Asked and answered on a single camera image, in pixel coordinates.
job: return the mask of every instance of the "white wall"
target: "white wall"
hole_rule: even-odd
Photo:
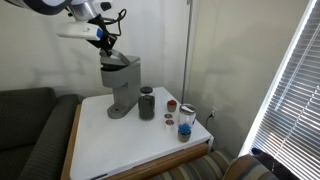
[[[197,0],[186,102],[218,147],[244,142],[308,1]]]
[[[115,49],[141,57],[142,85],[165,86],[180,99],[188,26],[184,0],[115,0],[103,14],[121,21],[123,35]],[[0,90],[50,86],[58,94],[94,96],[110,93],[102,86],[99,51],[84,40],[55,35],[66,12],[43,16],[0,1]],[[109,27],[117,32],[117,27]]]

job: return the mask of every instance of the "couch armrest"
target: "couch armrest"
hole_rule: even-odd
[[[19,179],[60,178],[77,104],[76,95],[58,98]]]
[[[223,180],[229,179],[277,180],[278,178],[254,157],[245,155],[232,160],[223,177]]]

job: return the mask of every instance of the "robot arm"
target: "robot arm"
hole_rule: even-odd
[[[55,15],[67,9],[76,22],[58,25],[61,37],[86,39],[111,56],[112,48],[121,35],[120,21],[125,17],[122,10],[116,20],[104,18],[101,13],[111,8],[112,0],[5,0],[13,5],[28,8],[44,15]],[[119,34],[110,33],[106,25],[118,23]]]
[[[55,15],[66,8],[72,0],[5,0],[16,6],[28,8],[44,15]]]

